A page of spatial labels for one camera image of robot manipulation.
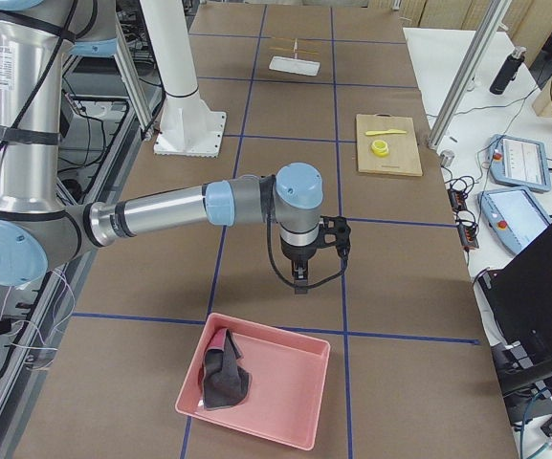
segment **pink plastic bin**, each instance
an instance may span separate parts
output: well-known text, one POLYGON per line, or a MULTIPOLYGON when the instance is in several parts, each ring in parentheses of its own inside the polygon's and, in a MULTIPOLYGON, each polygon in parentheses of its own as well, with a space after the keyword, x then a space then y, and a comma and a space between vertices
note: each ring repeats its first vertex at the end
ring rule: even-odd
POLYGON ((210 314, 192 357, 176 411, 291 447, 314 447, 330 344, 239 318, 210 314), (252 375, 241 404, 207 411, 201 390, 202 363, 219 328, 233 333, 243 354, 238 364, 252 375))

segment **table surface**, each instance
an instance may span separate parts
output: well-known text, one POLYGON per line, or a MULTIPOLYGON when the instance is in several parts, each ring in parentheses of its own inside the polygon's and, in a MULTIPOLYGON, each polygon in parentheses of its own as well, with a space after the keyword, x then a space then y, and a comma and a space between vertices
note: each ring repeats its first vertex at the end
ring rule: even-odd
MULTIPOLYGON (((190 35, 202 97, 228 112, 221 153, 155 156, 147 143, 123 198, 305 161, 323 176, 323 213, 349 217, 348 271, 293 295, 271 272, 263 226, 101 250, 15 457, 516 457, 436 155, 420 144, 421 178, 356 170, 357 114, 412 117, 419 140, 429 133, 398 15, 207 4, 190 35), (308 39, 319 75, 270 72, 274 36, 308 39), (175 413, 210 312, 331 343, 312 451, 175 413)), ((311 275, 338 266, 319 253, 311 275)))
MULTIPOLYGON (((437 115, 474 32, 405 29, 405 35, 425 108, 429 115, 437 115), (435 65, 435 50, 439 50, 439 65, 435 65)), ((437 148, 437 151, 450 149, 455 153, 455 159, 450 167, 454 177, 464 174, 479 177, 480 169, 475 152, 488 145, 494 134, 503 134, 505 127, 518 112, 519 115, 507 134, 543 142, 548 158, 552 158, 552 119, 540 118, 533 110, 533 101, 540 90, 528 69, 525 66, 520 67, 516 79, 509 84, 503 95, 496 96, 488 91, 505 56, 510 54, 513 49, 514 45, 506 33, 496 34, 475 73, 475 88, 465 95, 457 112, 464 112, 474 107, 507 105, 526 96, 530 95, 530 97, 526 101, 515 102, 509 107, 473 111, 454 117, 446 137, 437 148)), ((542 75, 540 80, 543 81, 549 77, 550 75, 542 75)), ((434 117, 428 116, 428 118, 432 124, 434 117)), ((450 178, 447 172, 444 172, 444 177, 450 178)), ((478 215, 477 194, 484 188, 498 189, 502 187, 495 184, 490 178, 487 180, 486 171, 484 171, 482 179, 475 186, 467 201, 468 207, 475 215, 478 215)), ((547 193, 535 193, 535 196, 543 208, 548 213, 552 213, 552 190, 547 193)), ((497 240, 485 220, 481 221, 478 241, 479 250, 471 252, 469 263, 471 276, 475 276, 487 267, 502 268, 513 258, 513 255, 505 250, 497 240)), ((496 344, 503 341, 483 293, 475 287, 475 294, 490 342, 496 344)), ((545 436, 539 431, 539 426, 548 418, 549 416, 538 418, 525 432, 524 447, 527 454, 532 453, 545 441, 545 436)), ((552 458, 552 448, 543 453, 541 457, 552 458)))

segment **black monitor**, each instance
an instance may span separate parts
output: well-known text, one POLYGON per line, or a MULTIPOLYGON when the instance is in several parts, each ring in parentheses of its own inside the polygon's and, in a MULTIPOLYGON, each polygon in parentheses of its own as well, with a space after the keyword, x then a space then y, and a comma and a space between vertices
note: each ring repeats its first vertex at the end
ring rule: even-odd
MULTIPOLYGON (((537 364, 552 357, 552 224, 491 280, 488 297, 508 343, 537 364)), ((546 380, 552 393, 552 378, 546 380)))

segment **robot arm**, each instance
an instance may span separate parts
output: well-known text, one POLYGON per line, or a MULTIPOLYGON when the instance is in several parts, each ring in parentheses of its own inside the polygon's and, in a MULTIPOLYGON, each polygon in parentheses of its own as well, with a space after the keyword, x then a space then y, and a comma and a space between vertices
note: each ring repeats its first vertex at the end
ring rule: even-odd
MULTIPOLYGON (((320 217, 321 177, 309 164, 115 205, 65 207, 58 201, 53 114, 59 112, 61 54, 78 39, 88 54, 114 53, 108 43, 116 40, 115 17, 113 0, 0 0, 0 285, 37 279, 118 239, 202 221, 263 222, 268 230, 279 223, 294 283, 279 276, 298 293, 312 287, 308 260, 317 249, 336 247, 342 273, 349 227, 341 217, 320 217)), ((275 268, 271 251, 270 258, 275 268)))

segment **gray cloth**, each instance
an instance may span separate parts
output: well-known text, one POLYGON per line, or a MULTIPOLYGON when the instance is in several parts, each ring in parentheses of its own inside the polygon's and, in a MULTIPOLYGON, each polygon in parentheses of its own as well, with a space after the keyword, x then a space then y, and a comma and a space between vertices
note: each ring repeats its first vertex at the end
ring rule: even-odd
POLYGON ((203 403, 206 409, 227 408, 248 395, 250 374, 237 365, 241 352, 232 333, 221 328, 212 337, 203 362, 203 403))

